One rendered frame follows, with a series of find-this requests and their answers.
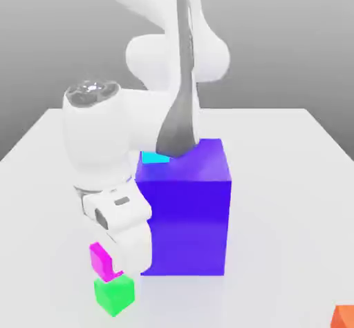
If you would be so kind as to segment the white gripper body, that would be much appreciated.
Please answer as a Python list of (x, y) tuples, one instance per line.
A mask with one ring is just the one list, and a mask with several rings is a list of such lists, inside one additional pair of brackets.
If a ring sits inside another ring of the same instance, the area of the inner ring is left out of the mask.
[(152, 263), (151, 229), (147, 221), (121, 232), (104, 235), (104, 248), (113, 261), (114, 271), (138, 276)]

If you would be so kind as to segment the small magenta cube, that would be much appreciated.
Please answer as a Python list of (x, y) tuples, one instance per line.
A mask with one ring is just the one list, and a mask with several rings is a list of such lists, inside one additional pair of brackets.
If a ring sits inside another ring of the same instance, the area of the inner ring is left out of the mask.
[(124, 271), (115, 271), (113, 269), (113, 261), (111, 256), (99, 242), (94, 242), (91, 244), (89, 249), (91, 266), (104, 282), (110, 282), (124, 273)]

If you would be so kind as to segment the small green cube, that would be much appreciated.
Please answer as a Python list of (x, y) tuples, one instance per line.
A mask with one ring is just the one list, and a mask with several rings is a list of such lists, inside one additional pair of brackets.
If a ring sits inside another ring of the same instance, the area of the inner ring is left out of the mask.
[(136, 298), (133, 279), (124, 274), (110, 282), (97, 278), (94, 281), (94, 292), (99, 306), (112, 317), (116, 317)]

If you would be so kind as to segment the small cyan cube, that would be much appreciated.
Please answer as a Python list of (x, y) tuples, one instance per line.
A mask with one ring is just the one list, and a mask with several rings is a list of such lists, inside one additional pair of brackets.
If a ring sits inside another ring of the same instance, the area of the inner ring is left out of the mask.
[(169, 156), (145, 151), (141, 152), (141, 159), (143, 164), (164, 164), (170, 161)]

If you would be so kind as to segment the large blue box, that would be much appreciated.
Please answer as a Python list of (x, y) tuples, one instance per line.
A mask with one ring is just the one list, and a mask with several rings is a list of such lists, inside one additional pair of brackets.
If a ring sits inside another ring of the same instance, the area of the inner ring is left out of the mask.
[(232, 176), (222, 141), (201, 139), (165, 163), (139, 161), (136, 183), (152, 209), (144, 276), (223, 275)]

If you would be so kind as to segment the large orange box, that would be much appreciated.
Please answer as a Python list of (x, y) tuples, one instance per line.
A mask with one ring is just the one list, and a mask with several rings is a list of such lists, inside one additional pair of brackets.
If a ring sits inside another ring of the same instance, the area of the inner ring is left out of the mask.
[(337, 305), (330, 328), (354, 328), (354, 305)]

